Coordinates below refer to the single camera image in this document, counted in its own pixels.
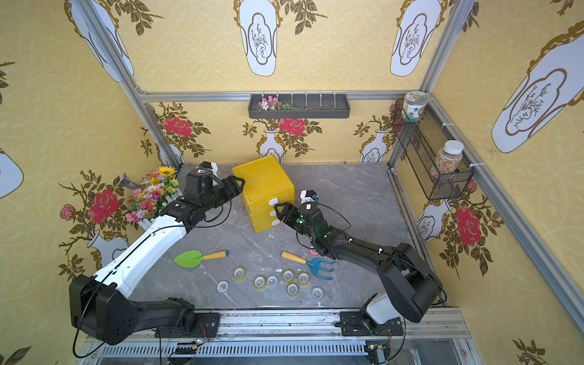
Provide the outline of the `yellow tape roll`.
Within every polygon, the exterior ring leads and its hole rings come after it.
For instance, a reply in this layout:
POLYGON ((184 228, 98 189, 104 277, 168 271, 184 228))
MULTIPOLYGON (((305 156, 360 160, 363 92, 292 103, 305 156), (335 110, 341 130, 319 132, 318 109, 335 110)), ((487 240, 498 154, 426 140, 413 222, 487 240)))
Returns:
POLYGON ((256 290, 264 290, 267 286, 267 278, 263 275, 258 275, 253 280, 253 287, 256 290))
POLYGON ((282 272, 282 281, 284 281, 284 283, 286 284, 290 284, 294 281, 294 271, 291 269, 285 269, 282 272))
POLYGON ((243 281, 246 278, 246 269, 243 266, 236 267, 232 276, 235 281, 243 281))
POLYGON ((286 287, 286 293, 289 297, 296 297, 300 292, 300 286, 296 283, 290 283, 286 287))
POLYGON ((297 280, 301 287, 306 287, 310 284, 310 275, 307 272, 301 272, 298 274, 297 280))

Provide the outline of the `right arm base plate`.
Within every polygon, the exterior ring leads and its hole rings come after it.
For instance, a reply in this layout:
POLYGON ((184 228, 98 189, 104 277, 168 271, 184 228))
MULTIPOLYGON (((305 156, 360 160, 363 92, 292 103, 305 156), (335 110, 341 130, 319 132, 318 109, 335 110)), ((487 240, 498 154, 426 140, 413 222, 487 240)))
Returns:
POLYGON ((402 336, 405 333, 403 321, 400 318, 378 324, 367 314, 357 311, 339 313, 339 321, 336 322, 335 327, 340 328, 345 337, 402 336))

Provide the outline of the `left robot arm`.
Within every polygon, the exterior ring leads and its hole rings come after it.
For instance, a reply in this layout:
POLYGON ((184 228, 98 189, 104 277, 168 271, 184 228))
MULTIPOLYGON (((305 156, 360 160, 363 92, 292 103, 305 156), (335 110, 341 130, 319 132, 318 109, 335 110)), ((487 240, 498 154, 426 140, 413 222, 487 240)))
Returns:
POLYGON ((163 327, 191 335, 198 326, 195 307, 180 298, 132 301, 136 285, 149 269, 194 228, 208 211, 220 208, 243 192, 245 180, 233 175, 218 179, 211 163, 191 170, 182 197, 168 203, 138 240, 111 263, 69 286, 71 323, 108 345, 118 345, 135 332, 163 327))

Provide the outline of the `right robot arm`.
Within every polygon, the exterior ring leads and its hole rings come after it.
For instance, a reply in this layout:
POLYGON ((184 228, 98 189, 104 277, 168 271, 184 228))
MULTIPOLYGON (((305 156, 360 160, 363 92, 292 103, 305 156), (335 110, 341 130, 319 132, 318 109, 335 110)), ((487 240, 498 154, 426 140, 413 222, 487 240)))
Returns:
POLYGON ((357 239, 331 226, 316 202, 299 208, 277 204, 275 214, 283 224, 310 238, 319 255, 377 273, 393 307, 411 322, 421 322, 442 291, 438 276, 407 243, 380 246, 357 239))

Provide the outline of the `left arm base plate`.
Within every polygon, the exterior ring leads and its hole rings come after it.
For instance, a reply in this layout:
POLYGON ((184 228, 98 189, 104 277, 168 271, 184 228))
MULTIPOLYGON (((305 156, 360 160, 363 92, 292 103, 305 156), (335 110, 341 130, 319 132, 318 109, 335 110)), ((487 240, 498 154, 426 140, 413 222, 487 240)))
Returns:
POLYGON ((158 339, 206 338, 217 336, 221 315, 214 312, 190 313, 176 324, 155 329, 158 339))

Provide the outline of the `yellow three-drawer cabinet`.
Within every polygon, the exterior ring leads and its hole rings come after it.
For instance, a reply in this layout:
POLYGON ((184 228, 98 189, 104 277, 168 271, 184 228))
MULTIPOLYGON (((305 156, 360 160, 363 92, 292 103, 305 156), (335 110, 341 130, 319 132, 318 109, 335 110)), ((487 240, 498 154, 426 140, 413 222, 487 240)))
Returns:
POLYGON ((232 173, 245 180, 243 201, 255 233, 280 224, 275 205, 294 204, 295 186, 278 160, 270 155, 236 166, 232 173))

